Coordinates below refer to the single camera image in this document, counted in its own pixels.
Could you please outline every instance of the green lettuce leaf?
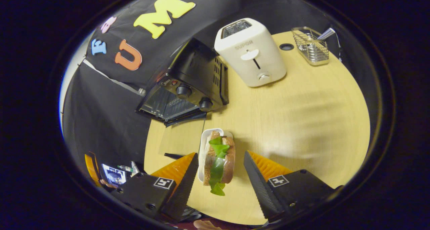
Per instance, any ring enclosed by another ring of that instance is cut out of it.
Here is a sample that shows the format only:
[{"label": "green lettuce leaf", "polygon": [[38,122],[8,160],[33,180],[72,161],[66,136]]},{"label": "green lettuce leaf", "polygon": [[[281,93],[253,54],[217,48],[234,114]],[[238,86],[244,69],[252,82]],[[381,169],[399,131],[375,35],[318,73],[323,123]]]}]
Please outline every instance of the green lettuce leaf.
[{"label": "green lettuce leaf", "polygon": [[211,193],[218,196],[225,196],[224,189],[225,184],[221,183],[221,178],[224,173],[224,162],[227,150],[230,148],[229,145],[222,144],[222,137],[216,137],[209,141],[209,144],[215,151],[216,159],[211,167],[211,177],[209,179],[209,185],[211,186]]},{"label": "green lettuce leaf", "polygon": [[227,155],[227,150],[230,148],[228,145],[212,145],[215,154],[218,158],[224,158]]},{"label": "green lettuce leaf", "polygon": [[212,139],[211,141],[209,141],[209,144],[210,145],[212,145],[212,144],[215,144],[215,145],[222,144],[222,137],[219,136],[219,137],[216,137],[216,138]]},{"label": "green lettuce leaf", "polygon": [[218,196],[225,196],[224,189],[225,184],[221,183],[221,178],[224,172],[223,158],[216,158],[214,164],[211,167],[211,177],[209,178],[209,185],[211,186],[211,193]]}]

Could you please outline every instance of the screw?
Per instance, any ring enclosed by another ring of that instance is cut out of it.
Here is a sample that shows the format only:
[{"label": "screw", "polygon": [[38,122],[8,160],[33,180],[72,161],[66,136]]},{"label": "screw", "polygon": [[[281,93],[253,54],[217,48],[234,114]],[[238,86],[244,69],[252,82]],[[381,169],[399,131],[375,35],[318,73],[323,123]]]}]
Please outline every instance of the screw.
[{"label": "screw", "polygon": [[147,207],[149,210],[155,210],[155,205],[154,205],[154,204],[147,204],[147,205],[146,205],[146,207]]}]

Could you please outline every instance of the wooden tabletop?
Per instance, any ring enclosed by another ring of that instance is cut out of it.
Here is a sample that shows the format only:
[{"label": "wooden tabletop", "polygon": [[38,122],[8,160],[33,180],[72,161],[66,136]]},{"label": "wooden tabletop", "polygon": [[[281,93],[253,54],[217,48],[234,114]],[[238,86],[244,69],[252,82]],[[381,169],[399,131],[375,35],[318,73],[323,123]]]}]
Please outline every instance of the wooden tabletop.
[{"label": "wooden tabletop", "polygon": [[[291,32],[273,38],[278,46],[295,45]],[[327,65],[314,67],[296,46],[280,53],[287,75],[266,86],[247,87],[228,69],[230,104],[206,120],[167,128],[152,121],[144,158],[146,172],[174,161],[165,152],[197,152],[202,131],[219,127],[234,135],[234,177],[224,188],[225,196],[213,195],[196,177],[187,203],[209,216],[238,224],[266,222],[243,166],[246,150],[293,171],[307,169],[332,188],[346,184],[361,166],[370,138],[369,114],[359,86],[333,54]]]}]

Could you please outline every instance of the metal utensil holder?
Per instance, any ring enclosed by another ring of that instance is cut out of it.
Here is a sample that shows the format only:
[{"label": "metal utensil holder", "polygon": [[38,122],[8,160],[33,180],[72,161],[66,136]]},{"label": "metal utensil holder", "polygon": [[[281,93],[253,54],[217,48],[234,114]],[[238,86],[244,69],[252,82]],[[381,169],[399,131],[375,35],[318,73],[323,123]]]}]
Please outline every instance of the metal utensil holder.
[{"label": "metal utensil holder", "polygon": [[293,37],[298,51],[312,66],[329,63],[329,49],[324,40],[318,39],[321,34],[312,28],[292,28]]}]

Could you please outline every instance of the black toaster oven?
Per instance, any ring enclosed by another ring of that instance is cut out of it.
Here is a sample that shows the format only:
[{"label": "black toaster oven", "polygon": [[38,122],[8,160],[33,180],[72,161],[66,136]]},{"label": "black toaster oven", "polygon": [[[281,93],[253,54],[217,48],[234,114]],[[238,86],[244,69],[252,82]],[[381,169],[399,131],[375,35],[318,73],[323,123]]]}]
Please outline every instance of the black toaster oven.
[{"label": "black toaster oven", "polygon": [[227,67],[216,52],[192,38],[172,57],[136,112],[170,126],[228,104]]}]

